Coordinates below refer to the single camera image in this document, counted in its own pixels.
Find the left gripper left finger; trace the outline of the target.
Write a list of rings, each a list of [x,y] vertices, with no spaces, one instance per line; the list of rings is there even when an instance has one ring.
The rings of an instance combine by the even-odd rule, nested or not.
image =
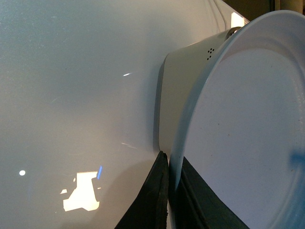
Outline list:
[[[116,225],[117,229],[167,228],[169,166],[160,151],[136,199]]]

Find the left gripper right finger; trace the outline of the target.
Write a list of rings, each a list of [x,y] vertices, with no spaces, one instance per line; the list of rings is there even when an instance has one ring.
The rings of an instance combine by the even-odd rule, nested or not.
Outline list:
[[[172,193],[177,229],[247,229],[184,158],[178,187]]]

